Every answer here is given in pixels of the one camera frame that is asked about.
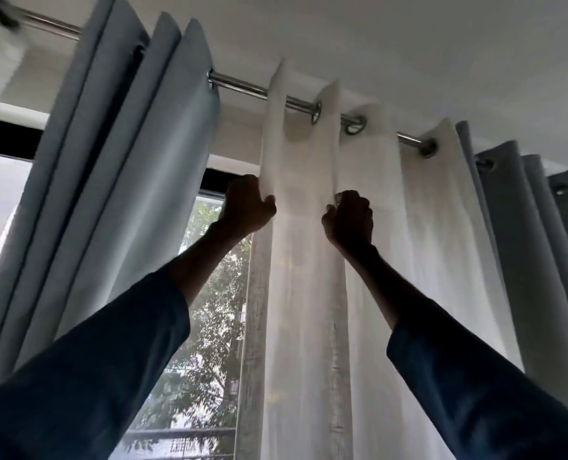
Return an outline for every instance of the tree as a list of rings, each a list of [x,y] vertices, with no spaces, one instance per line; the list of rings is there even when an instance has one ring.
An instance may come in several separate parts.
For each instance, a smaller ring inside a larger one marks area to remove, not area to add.
[[[197,200],[182,249],[218,219],[220,205]],[[218,265],[191,308],[191,334],[173,355],[131,429],[234,427],[248,284],[249,238]],[[234,438],[207,440],[233,452]]]

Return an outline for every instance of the curtain rod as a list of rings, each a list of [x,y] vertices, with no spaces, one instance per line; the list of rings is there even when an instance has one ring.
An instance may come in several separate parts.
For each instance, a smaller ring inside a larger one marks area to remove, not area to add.
[[[15,30],[19,28],[20,23],[76,41],[80,39],[81,35],[81,28],[78,26],[13,6],[7,0],[0,0],[0,25]],[[210,71],[208,80],[211,84],[225,89],[241,92],[242,94],[261,100],[267,99],[268,90],[264,87],[220,74],[214,70]],[[311,121],[313,123],[318,121],[321,111],[321,104],[319,102],[306,102],[295,97],[286,97],[286,107],[311,115]],[[342,114],[341,125],[347,134],[356,135],[367,125],[367,118],[365,116]],[[418,148],[420,154],[425,158],[431,157],[437,152],[437,142],[433,138],[421,140],[413,135],[404,134],[403,132],[397,132],[397,137],[401,143]]]

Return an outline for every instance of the ceiling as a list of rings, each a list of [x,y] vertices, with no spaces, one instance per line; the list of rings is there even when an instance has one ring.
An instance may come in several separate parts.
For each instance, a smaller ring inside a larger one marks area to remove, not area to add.
[[[83,24],[96,0],[11,0]],[[266,85],[286,56],[301,98],[340,78],[350,102],[392,107],[400,130],[470,121],[476,150],[516,138],[568,165],[568,0],[129,0],[151,30],[160,11],[201,21],[216,69]],[[32,33],[51,54],[73,42]],[[225,102],[260,111],[234,94]]]

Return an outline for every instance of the blue sleeve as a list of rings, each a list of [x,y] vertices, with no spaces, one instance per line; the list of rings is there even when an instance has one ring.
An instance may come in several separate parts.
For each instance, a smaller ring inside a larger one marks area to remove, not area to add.
[[[568,459],[563,405],[436,303],[417,312],[387,354],[457,460]]]
[[[0,385],[0,459],[106,460],[190,333],[166,268]]]

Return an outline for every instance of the fist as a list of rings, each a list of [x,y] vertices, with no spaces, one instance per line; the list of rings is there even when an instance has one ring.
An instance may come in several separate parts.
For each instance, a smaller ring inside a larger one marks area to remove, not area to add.
[[[258,177],[245,175],[229,183],[218,220],[242,239],[262,228],[276,211],[273,195],[261,199]]]
[[[327,239],[344,256],[354,255],[371,244],[373,210],[369,200],[357,191],[338,193],[335,205],[327,205],[322,223]]]

